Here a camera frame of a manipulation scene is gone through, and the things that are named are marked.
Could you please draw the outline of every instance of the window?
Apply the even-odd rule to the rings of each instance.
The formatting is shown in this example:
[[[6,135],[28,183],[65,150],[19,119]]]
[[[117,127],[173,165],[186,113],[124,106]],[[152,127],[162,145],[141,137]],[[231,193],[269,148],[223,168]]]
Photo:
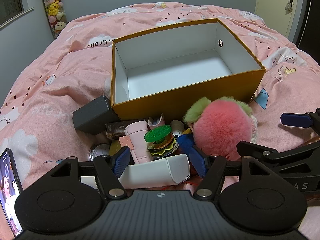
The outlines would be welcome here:
[[[0,25],[21,12],[21,0],[0,0]]]

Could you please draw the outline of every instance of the pink pom-pom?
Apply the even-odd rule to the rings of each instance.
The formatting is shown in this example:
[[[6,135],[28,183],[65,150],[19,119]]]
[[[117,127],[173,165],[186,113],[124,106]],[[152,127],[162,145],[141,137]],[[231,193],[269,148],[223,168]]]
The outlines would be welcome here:
[[[250,117],[235,102],[215,100],[210,103],[193,125],[196,145],[207,154],[219,154],[228,160],[240,158],[236,145],[241,140],[250,142]]]

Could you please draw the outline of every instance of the pink blanket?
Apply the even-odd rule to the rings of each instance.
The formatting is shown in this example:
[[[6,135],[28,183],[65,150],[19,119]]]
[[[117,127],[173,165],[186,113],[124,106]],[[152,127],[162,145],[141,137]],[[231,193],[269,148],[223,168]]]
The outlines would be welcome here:
[[[112,39],[215,17],[268,68],[250,103],[259,122],[257,143],[283,151],[314,140],[310,129],[280,124],[283,112],[305,113],[320,106],[320,68],[308,54],[249,12],[172,2],[138,4],[72,21],[14,83],[0,109],[0,152],[12,149],[23,187],[67,156],[86,161],[91,145],[105,140],[75,131],[72,112],[102,94],[110,97]],[[0,239],[12,239],[1,211],[0,225]]]

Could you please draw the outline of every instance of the dark gray box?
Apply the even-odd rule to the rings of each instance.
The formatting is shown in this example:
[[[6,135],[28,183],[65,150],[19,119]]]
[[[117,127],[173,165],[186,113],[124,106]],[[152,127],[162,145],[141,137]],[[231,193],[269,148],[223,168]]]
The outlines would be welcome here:
[[[93,135],[105,131],[106,123],[120,121],[111,108],[111,101],[105,95],[92,100],[72,114],[75,129]]]

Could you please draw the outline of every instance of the open cardboard box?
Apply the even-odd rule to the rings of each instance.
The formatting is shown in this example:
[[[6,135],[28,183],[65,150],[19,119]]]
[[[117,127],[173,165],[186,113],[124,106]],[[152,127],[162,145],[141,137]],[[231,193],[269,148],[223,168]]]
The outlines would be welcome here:
[[[264,73],[219,19],[166,25],[113,41],[112,109],[122,120],[181,120],[204,96],[248,102]]]

